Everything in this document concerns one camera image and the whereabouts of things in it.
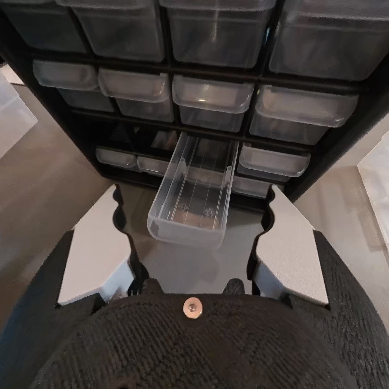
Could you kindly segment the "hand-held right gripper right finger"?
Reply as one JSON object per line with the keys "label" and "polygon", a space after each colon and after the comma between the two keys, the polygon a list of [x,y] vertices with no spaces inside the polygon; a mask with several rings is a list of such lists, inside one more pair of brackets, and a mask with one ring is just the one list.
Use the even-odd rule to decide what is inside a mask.
{"label": "hand-held right gripper right finger", "polygon": [[265,202],[263,231],[255,237],[247,262],[252,293],[279,301],[293,295],[328,305],[314,227],[275,184]]}

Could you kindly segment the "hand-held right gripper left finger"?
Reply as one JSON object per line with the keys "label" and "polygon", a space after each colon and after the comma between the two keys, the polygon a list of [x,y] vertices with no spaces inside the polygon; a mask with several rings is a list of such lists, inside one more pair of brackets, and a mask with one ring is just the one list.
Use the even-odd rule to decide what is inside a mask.
{"label": "hand-held right gripper left finger", "polygon": [[132,237],[124,231],[125,225],[122,194],[114,184],[72,229],[59,305],[94,294],[105,303],[136,294],[142,264]]}

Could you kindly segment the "clear plastic drawer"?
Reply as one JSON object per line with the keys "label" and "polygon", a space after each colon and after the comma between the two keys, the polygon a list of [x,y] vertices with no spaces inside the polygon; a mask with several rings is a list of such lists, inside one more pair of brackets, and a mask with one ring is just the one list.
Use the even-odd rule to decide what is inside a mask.
{"label": "clear plastic drawer", "polygon": [[217,249],[229,212],[239,142],[182,133],[147,217],[160,241]]}

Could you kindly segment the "clear plastic storage bin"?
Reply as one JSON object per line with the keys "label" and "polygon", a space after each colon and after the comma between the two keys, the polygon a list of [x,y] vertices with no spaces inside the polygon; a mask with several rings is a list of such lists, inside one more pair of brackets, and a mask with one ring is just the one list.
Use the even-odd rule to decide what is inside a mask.
{"label": "clear plastic storage bin", "polygon": [[37,118],[6,77],[0,75],[0,157],[36,123]]}
{"label": "clear plastic storage bin", "polygon": [[363,185],[389,248],[389,133],[357,164]]}

